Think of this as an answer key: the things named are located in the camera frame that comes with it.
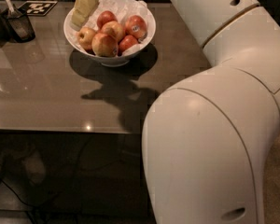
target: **pen holder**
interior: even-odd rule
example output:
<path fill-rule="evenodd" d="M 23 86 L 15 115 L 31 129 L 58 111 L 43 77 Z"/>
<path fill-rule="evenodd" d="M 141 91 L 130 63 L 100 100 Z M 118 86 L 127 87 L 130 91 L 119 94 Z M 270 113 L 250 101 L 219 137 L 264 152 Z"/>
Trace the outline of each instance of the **pen holder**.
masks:
<path fill-rule="evenodd" d="M 16 42 L 27 42 L 35 38 L 35 31 L 25 10 L 19 9 L 21 15 L 17 18 L 8 18 L 8 9 L 6 9 L 2 17 L 4 18 L 9 34 Z"/>

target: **bowl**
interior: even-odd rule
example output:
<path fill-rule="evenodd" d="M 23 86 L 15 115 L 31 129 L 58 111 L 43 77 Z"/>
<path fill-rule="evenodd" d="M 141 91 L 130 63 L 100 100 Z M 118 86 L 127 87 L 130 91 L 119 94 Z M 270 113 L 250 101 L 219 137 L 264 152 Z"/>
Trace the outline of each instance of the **bowl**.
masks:
<path fill-rule="evenodd" d="M 66 39 L 68 42 L 78 51 L 85 54 L 92 60 L 108 67 L 118 67 L 122 66 L 129 62 L 129 60 L 135 57 L 137 54 L 144 49 L 153 38 L 156 32 L 156 22 L 154 16 L 147 8 L 147 4 L 143 1 L 136 1 L 136 0 L 99 0 L 100 4 L 95 12 L 89 17 L 88 21 L 86 22 L 85 26 L 89 26 L 93 28 L 95 31 L 98 30 L 96 25 L 96 21 L 98 16 L 105 10 L 112 11 L 117 19 L 118 22 L 124 24 L 125 21 L 132 15 L 139 15 L 141 16 L 147 23 L 147 37 L 139 43 L 139 45 L 134 45 L 130 49 L 127 49 L 121 56 L 116 57 L 100 57 L 93 54 L 88 53 L 84 48 L 82 48 L 76 38 L 77 30 L 75 30 L 71 24 L 71 18 L 74 9 L 71 9 L 70 12 L 67 14 L 63 30 Z"/>

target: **table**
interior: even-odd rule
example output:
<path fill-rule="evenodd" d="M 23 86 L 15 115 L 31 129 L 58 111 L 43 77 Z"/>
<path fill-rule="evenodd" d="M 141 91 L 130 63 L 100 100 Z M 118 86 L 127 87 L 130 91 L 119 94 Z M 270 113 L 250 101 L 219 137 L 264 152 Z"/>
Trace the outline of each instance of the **table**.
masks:
<path fill-rule="evenodd" d="M 47 167 L 46 182 L 31 187 L 19 160 L 8 160 L 6 180 L 31 203 L 59 193 L 49 210 L 141 216 L 147 208 L 141 164 L 146 113 L 163 91 L 210 66 L 171 4 L 148 4 L 157 31 L 128 64 L 92 62 L 64 36 L 73 5 L 59 2 L 47 16 L 30 17 L 34 40 L 0 44 L 0 135 L 32 135 Z M 3 196 L 13 203 L 0 209 L 27 208 L 1 185 Z"/>

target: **apple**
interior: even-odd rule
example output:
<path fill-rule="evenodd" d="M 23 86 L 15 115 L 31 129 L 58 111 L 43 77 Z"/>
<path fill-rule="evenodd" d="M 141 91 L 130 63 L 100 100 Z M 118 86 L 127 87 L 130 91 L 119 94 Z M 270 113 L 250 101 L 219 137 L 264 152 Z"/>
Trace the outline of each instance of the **apple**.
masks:
<path fill-rule="evenodd" d="M 133 35 L 126 35 L 119 43 L 119 54 L 121 55 L 123 51 L 138 44 L 138 40 Z"/>
<path fill-rule="evenodd" d="M 96 35 L 96 32 L 94 29 L 83 26 L 77 33 L 77 42 L 80 44 L 82 48 L 86 51 L 92 50 L 92 40 L 93 37 Z"/>
<path fill-rule="evenodd" d="M 110 22 L 110 21 L 117 21 L 117 17 L 112 11 L 106 10 L 103 11 L 99 17 L 97 18 L 96 24 L 99 29 L 101 29 L 105 23 Z"/>
<path fill-rule="evenodd" d="M 147 37 L 147 24 L 144 19 L 138 15 L 132 15 L 125 22 L 125 31 L 127 35 L 133 35 L 140 42 Z"/>
<path fill-rule="evenodd" d="M 115 57 L 118 54 L 119 44 L 113 36 L 98 33 L 92 40 L 92 50 L 97 56 Z"/>
<path fill-rule="evenodd" d="M 125 30 L 123 25 L 118 23 L 117 21 L 110 21 L 104 24 L 104 26 L 101 29 L 101 33 L 110 33 L 109 30 L 113 29 L 115 32 L 115 38 L 118 42 L 120 42 L 123 37 L 125 36 Z"/>

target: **white bowl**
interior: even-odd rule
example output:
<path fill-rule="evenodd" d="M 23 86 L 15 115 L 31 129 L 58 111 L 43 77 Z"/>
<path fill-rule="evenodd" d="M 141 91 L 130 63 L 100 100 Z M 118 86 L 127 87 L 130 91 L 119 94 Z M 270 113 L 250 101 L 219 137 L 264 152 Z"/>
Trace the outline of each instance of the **white bowl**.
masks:
<path fill-rule="evenodd" d="M 95 60 L 102 65 L 109 67 L 117 67 L 122 66 L 129 62 L 129 60 L 135 57 L 144 47 L 146 47 L 151 39 L 153 38 L 156 32 L 156 22 L 152 15 L 152 13 L 147 8 L 147 5 L 143 1 L 135 1 L 135 0 L 100 0 L 100 4 L 95 12 L 90 16 L 89 20 L 86 22 L 86 26 L 93 28 L 94 30 L 98 30 L 96 25 L 96 21 L 98 16 L 105 10 L 112 11 L 118 21 L 121 24 L 132 15 L 139 15 L 147 22 L 147 37 L 139 44 L 131 47 L 126 50 L 122 54 L 122 56 L 117 57 L 99 57 L 92 54 L 89 54 L 86 50 L 84 50 L 77 42 L 76 38 L 76 30 L 72 28 L 70 25 L 70 21 L 73 14 L 73 9 L 67 14 L 63 29 L 65 33 L 65 37 L 68 42 L 78 51 L 87 55 L 91 59 Z"/>

